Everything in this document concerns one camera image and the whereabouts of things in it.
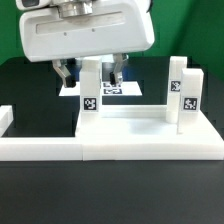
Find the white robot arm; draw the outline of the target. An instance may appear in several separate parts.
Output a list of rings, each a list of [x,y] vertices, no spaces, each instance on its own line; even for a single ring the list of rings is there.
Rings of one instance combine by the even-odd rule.
[[[76,80],[66,68],[71,58],[125,55],[149,49],[154,41],[152,0],[15,0],[25,56],[50,61],[66,87]]]

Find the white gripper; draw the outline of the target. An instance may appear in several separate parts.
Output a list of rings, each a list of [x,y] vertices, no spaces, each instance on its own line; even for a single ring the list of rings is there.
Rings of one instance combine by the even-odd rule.
[[[52,61],[65,88],[76,79],[64,59],[114,54],[110,84],[123,82],[125,53],[149,49],[155,40],[152,0],[15,0],[25,56]]]

